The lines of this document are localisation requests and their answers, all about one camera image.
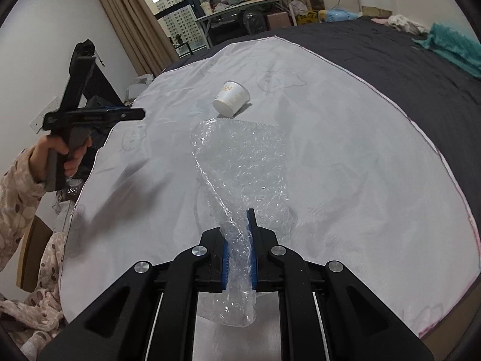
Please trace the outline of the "left forearm pyjama sleeve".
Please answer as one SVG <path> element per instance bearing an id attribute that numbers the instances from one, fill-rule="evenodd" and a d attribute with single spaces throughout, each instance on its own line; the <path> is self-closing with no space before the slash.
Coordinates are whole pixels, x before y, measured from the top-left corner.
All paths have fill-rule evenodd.
<path id="1" fill-rule="evenodd" d="M 24 149 L 1 177 L 0 266 L 5 268 L 15 254 L 24 233 L 32 224 L 45 184 L 33 178 L 29 160 L 34 147 Z"/>

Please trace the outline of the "person left hand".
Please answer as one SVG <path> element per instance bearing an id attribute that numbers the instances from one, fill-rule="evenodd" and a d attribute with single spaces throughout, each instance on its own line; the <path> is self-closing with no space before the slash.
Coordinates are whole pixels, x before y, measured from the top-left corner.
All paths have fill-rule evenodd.
<path id="1" fill-rule="evenodd" d="M 64 175 L 70 177 L 75 175 L 78 167 L 86 154 L 86 150 L 92 145 L 92 138 L 88 136 L 83 145 L 77 148 L 73 153 L 69 152 L 68 145 L 61 137 L 54 135 L 44 135 L 33 146 L 33 151 L 29 158 L 29 168 L 33 179 L 38 182 L 47 180 L 47 162 L 49 150 L 53 149 L 60 155 L 66 155 L 67 161 L 64 163 Z"/>

